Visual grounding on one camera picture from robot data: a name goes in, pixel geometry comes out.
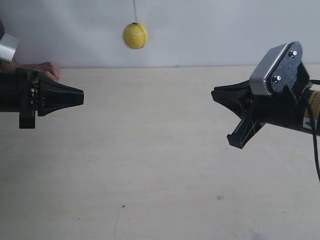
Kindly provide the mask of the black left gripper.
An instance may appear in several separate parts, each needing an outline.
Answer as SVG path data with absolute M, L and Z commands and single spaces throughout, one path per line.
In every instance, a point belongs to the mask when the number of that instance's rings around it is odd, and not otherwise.
M 55 82 L 37 70 L 19 68 L 15 71 L 19 86 L 19 128 L 34 129 L 36 117 L 81 106 L 84 91 Z

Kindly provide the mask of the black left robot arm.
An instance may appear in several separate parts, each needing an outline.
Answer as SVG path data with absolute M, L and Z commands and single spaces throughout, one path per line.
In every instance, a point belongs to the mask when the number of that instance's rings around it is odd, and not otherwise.
M 19 128 L 34 129 L 36 117 L 81 106 L 84 91 L 60 84 L 36 70 L 18 68 L 0 74 L 0 111 L 19 113 Z

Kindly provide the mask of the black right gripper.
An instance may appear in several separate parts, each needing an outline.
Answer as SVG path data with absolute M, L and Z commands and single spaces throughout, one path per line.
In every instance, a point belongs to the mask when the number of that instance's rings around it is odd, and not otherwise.
M 278 96 L 255 96 L 252 105 L 249 80 L 232 85 L 216 86 L 211 91 L 211 96 L 216 103 L 241 118 L 236 129 L 227 135 L 229 144 L 238 149 L 243 149 L 265 124 L 310 133 L 309 129 L 303 127 L 307 101 L 310 97 L 309 84 L 296 94 L 285 87 Z

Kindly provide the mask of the person's bare hand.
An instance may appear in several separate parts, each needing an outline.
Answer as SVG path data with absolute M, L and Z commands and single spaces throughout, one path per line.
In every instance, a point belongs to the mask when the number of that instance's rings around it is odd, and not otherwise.
M 46 76 L 55 82 L 58 82 L 60 80 L 60 69 L 53 62 L 43 62 L 37 64 L 17 64 L 16 68 L 37 71 L 43 76 Z

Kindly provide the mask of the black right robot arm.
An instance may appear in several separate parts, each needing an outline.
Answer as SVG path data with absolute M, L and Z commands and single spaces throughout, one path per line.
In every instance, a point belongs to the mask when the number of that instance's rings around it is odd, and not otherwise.
M 235 130 L 227 135 L 231 146 L 243 149 L 266 124 L 308 133 L 320 134 L 320 92 L 309 83 L 300 88 L 285 87 L 271 96 L 254 95 L 248 81 L 218 86 L 212 99 L 240 118 Z

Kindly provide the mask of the person's forearm with grey sleeve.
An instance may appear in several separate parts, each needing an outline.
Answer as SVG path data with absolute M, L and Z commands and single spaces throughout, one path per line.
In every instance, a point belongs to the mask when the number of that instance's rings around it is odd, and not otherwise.
M 6 32 L 3 21 L 0 20 L 0 39 L 3 37 L 4 34 L 8 34 L 8 33 Z M 15 68 L 15 65 L 16 65 L 15 56 L 13 57 L 12 62 L 10 63 L 0 61 L 0 71 L 1 72 L 11 71 L 11 69 Z

